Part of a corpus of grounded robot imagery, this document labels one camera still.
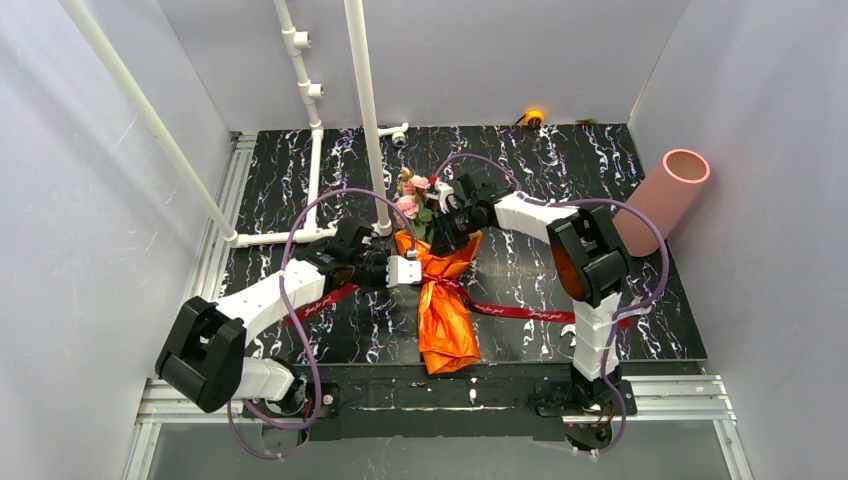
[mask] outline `glass panel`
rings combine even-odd
[[[261,425],[239,428],[264,451]],[[166,424],[150,478],[730,478],[711,421],[631,422],[622,442],[597,463],[560,449],[520,437],[363,438],[311,442],[279,462],[246,453],[226,424]]]

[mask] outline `green leaf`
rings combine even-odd
[[[415,222],[412,228],[415,230],[415,239],[424,241],[424,235],[427,233],[427,227],[425,227],[422,223]]]
[[[422,208],[418,210],[418,220],[424,223],[429,223],[433,220],[433,211],[429,208]]]

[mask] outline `black table surface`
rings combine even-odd
[[[626,200],[644,177],[626,125],[550,125],[411,128],[409,144],[397,150],[381,141],[389,195],[400,169],[429,176],[451,153],[476,153],[510,169],[524,190],[539,198],[613,198]],[[258,135],[245,186],[237,229],[241,233],[288,231],[306,205],[310,131],[266,131]],[[502,182],[491,166],[461,160],[447,179],[470,173],[478,181]],[[361,129],[326,130],[321,165],[321,192],[344,187],[370,188]],[[318,223],[342,217],[376,221],[373,200],[344,196],[319,207]],[[235,293],[275,272],[283,245],[233,250],[221,285]],[[570,310],[546,245],[520,233],[484,232],[477,259],[462,277],[478,301],[537,309]],[[634,259],[622,302],[646,298],[657,284],[660,259]],[[418,288],[404,286],[378,293],[356,292],[307,321],[307,333],[322,364],[421,364],[417,335]],[[706,359],[695,319],[676,268],[652,311],[634,317],[622,330],[618,347],[624,360],[698,361]],[[487,317],[472,313],[481,363],[568,362],[573,333],[562,324]],[[293,328],[272,326],[254,341],[254,354],[281,355],[305,363],[303,346]]]

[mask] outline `red ribbon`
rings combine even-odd
[[[303,322],[309,317],[318,315],[319,313],[326,310],[327,307],[329,307],[330,305],[355,292],[357,288],[359,288],[359,286],[354,285],[352,283],[346,283],[342,288],[338,290],[333,290],[332,292],[328,293],[327,295],[324,295],[323,297],[310,303],[309,305],[295,310],[295,312],[297,312],[297,318],[299,318],[300,321]],[[294,322],[292,322],[291,317],[288,315],[286,315],[286,325],[290,327],[294,326]]]
[[[574,312],[566,312],[563,310],[531,310],[529,308],[520,308],[520,307],[507,307],[503,305],[492,305],[491,303],[480,303],[475,302],[471,299],[471,295],[468,293],[459,282],[452,279],[441,279],[441,283],[447,286],[451,291],[462,297],[465,300],[465,304],[468,305],[468,308],[471,310],[483,314],[483,315],[493,315],[496,317],[504,317],[504,318],[518,318],[525,320],[541,320],[543,322],[556,322],[556,323],[574,323],[575,317]],[[348,283],[345,284],[342,288],[338,290],[333,290],[332,292],[324,295],[319,300],[306,305],[305,307],[301,307],[297,309],[297,317],[304,321],[309,317],[318,315],[327,309],[330,305],[338,302],[342,298],[350,295],[355,292],[358,286]],[[286,324],[288,326],[294,326],[294,322],[291,321],[291,317],[286,316]],[[619,325],[622,327],[630,326],[630,319],[623,318]]]
[[[492,305],[490,303],[480,303],[475,302],[471,299],[471,295],[468,293],[465,288],[460,285],[459,282],[453,279],[442,279],[441,282],[445,284],[451,291],[459,295],[465,300],[465,304],[468,305],[468,308],[474,310],[477,313],[481,313],[483,315],[494,315],[497,317],[505,317],[505,318],[520,318],[525,320],[541,320],[543,322],[556,322],[556,323],[574,323],[576,318],[574,316],[574,312],[566,312],[563,310],[531,310],[529,308],[520,308],[520,307],[507,307],[503,305]],[[630,319],[623,318],[619,325],[622,327],[630,326]]]

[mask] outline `orange wrapping paper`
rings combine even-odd
[[[477,255],[482,238],[482,233],[475,232],[465,248],[447,257],[430,255],[430,245],[416,243],[422,270],[418,350],[430,374],[455,372],[480,360],[480,348],[465,302],[440,280],[459,278]],[[396,234],[395,241],[400,252],[412,244],[405,233]]]

